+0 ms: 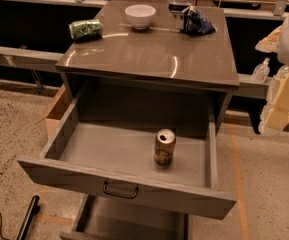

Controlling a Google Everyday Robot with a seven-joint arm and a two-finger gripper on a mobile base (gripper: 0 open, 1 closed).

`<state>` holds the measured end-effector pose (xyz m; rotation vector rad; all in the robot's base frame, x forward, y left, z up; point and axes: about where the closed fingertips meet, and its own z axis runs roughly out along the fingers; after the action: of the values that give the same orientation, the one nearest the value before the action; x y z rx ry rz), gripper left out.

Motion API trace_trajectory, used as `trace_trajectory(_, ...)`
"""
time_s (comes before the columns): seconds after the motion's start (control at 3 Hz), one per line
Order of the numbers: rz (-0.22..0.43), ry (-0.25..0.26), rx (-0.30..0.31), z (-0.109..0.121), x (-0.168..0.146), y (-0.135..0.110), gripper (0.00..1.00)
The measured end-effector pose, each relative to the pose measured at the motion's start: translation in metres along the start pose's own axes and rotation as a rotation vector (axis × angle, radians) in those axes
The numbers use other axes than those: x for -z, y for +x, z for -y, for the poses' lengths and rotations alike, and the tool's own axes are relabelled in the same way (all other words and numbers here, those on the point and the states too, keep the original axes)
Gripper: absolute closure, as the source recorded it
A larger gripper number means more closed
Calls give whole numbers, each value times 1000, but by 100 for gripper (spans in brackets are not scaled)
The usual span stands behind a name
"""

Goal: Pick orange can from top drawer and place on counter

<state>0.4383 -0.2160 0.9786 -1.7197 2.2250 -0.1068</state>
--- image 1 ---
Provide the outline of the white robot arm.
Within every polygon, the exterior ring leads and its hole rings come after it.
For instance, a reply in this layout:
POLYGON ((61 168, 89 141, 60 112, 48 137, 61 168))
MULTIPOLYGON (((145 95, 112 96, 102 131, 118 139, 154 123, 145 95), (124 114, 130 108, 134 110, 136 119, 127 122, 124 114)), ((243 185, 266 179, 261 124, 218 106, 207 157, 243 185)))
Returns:
POLYGON ((283 131, 289 124, 289 16, 260 40, 255 49, 264 53, 275 52, 283 64, 269 86, 271 97, 268 97, 268 105, 262 113, 266 127, 283 131))

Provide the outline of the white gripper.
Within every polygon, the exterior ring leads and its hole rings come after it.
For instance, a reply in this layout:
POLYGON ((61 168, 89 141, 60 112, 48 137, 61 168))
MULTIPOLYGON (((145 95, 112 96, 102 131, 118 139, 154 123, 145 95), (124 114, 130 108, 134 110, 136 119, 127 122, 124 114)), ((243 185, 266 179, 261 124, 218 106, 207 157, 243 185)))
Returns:
POLYGON ((289 73, 279 80, 273 79, 260 115, 258 130, 261 133, 272 129, 283 131, 289 125, 289 73))

